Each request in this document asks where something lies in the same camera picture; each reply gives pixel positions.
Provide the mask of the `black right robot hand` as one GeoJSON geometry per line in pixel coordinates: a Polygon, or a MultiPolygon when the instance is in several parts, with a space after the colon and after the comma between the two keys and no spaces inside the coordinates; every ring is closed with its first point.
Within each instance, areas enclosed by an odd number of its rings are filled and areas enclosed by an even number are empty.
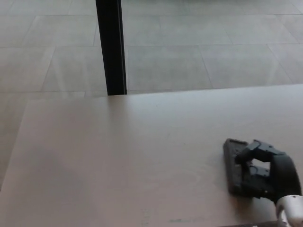
{"type": "Polygon", "coordinates": [[[295,164],[285,152],[254,140],[234,159],[240,167],[230,192],[244,197],[266,198],[273,203],[285,196],[302,195],[295,164]]]}

